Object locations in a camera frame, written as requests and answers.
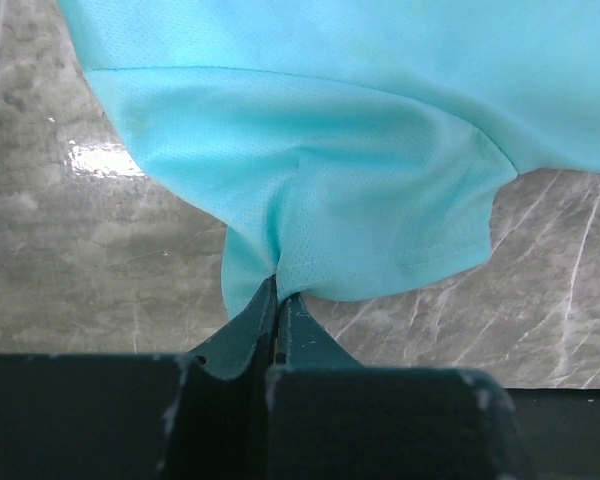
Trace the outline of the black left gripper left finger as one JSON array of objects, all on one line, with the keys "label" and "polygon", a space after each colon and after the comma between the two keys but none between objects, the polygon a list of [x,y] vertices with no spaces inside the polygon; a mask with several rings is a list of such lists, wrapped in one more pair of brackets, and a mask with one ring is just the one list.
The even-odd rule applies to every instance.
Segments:
[{"label": "black left gripper left finger", "polygon": [[0,479],[261,479],[276,283],[194,349],[0,354]]}]

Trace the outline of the teal t-shirt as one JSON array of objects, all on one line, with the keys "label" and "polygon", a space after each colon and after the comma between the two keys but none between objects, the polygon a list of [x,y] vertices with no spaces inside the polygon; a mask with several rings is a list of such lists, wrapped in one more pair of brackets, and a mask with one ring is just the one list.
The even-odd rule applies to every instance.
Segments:
[{"label": "teal t-shirt", "polygon": [[600,1],[63,1],[131,157],[275,277],[358,301],[485,262],[495,194],[600,173]]}]

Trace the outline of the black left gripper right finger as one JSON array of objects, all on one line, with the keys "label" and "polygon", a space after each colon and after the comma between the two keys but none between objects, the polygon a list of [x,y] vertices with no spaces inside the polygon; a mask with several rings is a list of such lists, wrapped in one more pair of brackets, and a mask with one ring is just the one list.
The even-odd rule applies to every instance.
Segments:
[{"label": "black left gripper right finger", "polygon": [[473,369],[365,367],[285,300],[269,368],[270,479],[531,479],[512,400]]}]

